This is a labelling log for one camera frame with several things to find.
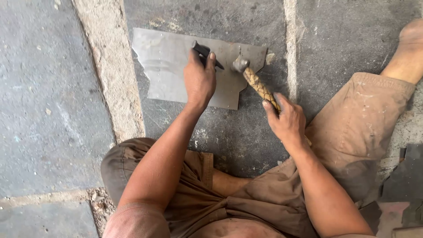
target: hammer head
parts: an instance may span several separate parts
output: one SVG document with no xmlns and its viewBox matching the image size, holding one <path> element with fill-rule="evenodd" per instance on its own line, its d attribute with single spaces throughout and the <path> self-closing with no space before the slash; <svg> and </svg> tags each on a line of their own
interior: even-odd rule
<svg viewBox="0 0 423 238">
<path fill-rule="evenodd" d="M 232 70 L 244 73 L 248 66 L 250 66 L 250 61 L 243 59 L 241 55 L 239 55 L 238 58 L 236 58 L 236 60 L 232 63 Z"/>
</svg>

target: wooden handle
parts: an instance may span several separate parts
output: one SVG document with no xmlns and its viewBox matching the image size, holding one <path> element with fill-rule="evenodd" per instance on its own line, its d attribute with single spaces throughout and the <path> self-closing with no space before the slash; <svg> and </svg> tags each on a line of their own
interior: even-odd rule
<svg viewBox="0 0 423 238">
<path fill-rule="evenodd" d="M 269 100 L 273 107 L 277 110 L 277 114 L 279 115 L 281 112 L 279 104 L 276 103 L 275 98 L 273 97 L 272 93 L 267 90 L 267 88 L 264 86 L 264 84 L 260 81 L 260 78 L 254 73 L 254 71 L 247 67 L 244 70 L 244 78 L 247 80 L 248 84 L 250 84 L 251 87 L 261 96 L 261 98 Z M 311 146 L 311 141 L 304 136 L 305 139 L 308 142 L 308 145 Z"/>
</svg>

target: hand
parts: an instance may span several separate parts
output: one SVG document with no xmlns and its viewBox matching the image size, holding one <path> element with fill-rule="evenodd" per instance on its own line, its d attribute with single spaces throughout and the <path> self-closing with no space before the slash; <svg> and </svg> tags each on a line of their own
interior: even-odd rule
<svg viewBox="0 0 423 238">
<path fill-rule="evenodd" d="M 276 114 L 271 102 L 263 101 L 267 120 L 273 133 L 280 139 L 289 153 L 295 149 L 308 146 L 304 136 L 305 116 L 302 107 L 291 103 L 280 93 L 274 93 L 273 96 L 282 110 L 279 115 Z"/>
<path fill-rule="evenodd" d="M 184 82 L 188 94 L 187 104 L 206 109 L 216 90 L 216 55 L 207 57 L 206 67 L 202 65 L 197 51 L 191 49 L 188 64 L 184 68 Z"/>
</svg>

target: khaki shorts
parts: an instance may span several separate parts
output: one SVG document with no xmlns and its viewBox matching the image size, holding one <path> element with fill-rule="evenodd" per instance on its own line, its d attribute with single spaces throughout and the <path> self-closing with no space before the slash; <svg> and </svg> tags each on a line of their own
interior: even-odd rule
<svg viewBox="0 0 423 238">
<path fill-rule="evenodd" d="M 415 86 L 405 81 L 355 73 L 306 128 L 312 150 L 354 202 L 371 188 L 395 123 Z M 115 205 L 128 179 L 155 140 L 135 138 L 112 148 L 101 166 Z M 227 217 L 261 221 L 287 237 L 317 237 L 308 218 L 294 161 L 256 177 L 232 196 L 212 191 L 213 155 L 187 150 L 176 193 L 164 216 L 172 237 L 188 237 Z"/>
</svg>

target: man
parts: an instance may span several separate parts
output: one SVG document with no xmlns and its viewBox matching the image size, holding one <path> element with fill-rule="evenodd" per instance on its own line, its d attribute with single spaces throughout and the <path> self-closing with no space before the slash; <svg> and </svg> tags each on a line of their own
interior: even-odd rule
<svg viewBox="0 0 423 238">
<path fill-rule="evenodd" d="M 215 57 L 211 53 L 204 68 L 189 52 L 188 102 L 157 141 L 127 140 L 105 156 L 102 177 L 118 209 L 103 237 L 373 237 L 354 202 L 370 189 L 376 163 L 423 76 L 423 19 L 402 30 L 380 75 L 355 73 L 306 129 L 300 106 L 276 93 L 277 115 L 263 101 L 272 131 L 291 156 L 253 180 L 224 174 L 213 168 L 211 154 L 187 150 L 216 88 Z"/>
</svg>

